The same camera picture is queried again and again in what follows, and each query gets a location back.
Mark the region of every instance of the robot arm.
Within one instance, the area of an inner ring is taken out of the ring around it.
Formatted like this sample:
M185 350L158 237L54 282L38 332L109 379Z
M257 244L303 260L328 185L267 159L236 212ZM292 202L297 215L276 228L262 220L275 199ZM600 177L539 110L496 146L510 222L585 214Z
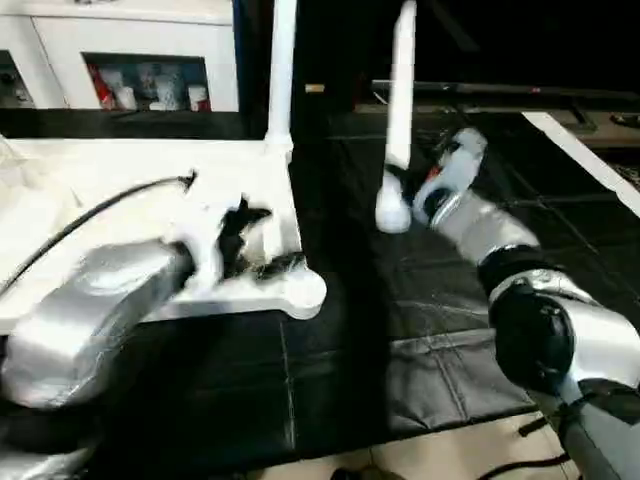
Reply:
M578 288L544 257L531 231L473 193L470 182L443 181L455 173L449 166L411 207L477 265L500 368L530 393L586 479L638 478L635 328Z
M100 441L100 398L133 328L181 290L242 273L245 229L271 212L238 200L189 204L164 240L92 250L17 323L2 365L12 413L0 424L0 478L67 478L86 462Z

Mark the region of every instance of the bottle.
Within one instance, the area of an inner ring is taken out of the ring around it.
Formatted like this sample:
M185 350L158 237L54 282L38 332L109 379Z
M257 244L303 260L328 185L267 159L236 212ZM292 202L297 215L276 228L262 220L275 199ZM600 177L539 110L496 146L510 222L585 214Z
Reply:
M113 98L111 90L109 90L107 84L102 80L98 68L95 65L88 65L87 67L89 68L89 74L91 75L91 80L93 80L93 86L96 89L100 106L103 110L114 110L116 108L116 101Z

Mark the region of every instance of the white cabinet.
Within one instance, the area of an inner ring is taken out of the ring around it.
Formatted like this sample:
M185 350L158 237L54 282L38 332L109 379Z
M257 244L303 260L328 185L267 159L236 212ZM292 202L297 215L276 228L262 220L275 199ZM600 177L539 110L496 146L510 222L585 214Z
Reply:
M124 86L126 108L189 109L192 87L206 98L201 109L238 110L231 0L26 0L22 11L71 108L108 107L104 86L123 108L115 90Z
M0 107L66 107L31 19L2 12Z

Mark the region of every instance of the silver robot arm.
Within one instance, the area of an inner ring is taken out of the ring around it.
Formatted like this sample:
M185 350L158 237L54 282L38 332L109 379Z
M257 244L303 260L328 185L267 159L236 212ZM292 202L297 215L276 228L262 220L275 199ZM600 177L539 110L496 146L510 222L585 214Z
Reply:
M586 479L639 478L636 329L547 261L517 219L455 182L432 186L415 196L414 218L478 267L507 378L529 392Z
M68 477L99 441L96 404L115 356L146 314L194 272L189 252L159 240L109 245L20 320L7 343L0 478Z

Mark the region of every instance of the white panel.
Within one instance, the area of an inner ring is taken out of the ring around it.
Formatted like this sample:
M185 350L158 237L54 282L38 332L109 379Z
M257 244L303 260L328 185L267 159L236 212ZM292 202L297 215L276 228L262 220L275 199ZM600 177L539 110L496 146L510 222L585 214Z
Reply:
M85 18L35 18L71 108L100 108L82 53L204 58L211 109L238 110L233 27Z
M233 23L231 0L118 0L90 6L73 0L0 0L0 10L33 17L110 18L209 25Z
M0 50L8 50L37 108L66 108L28 17L0 16Z

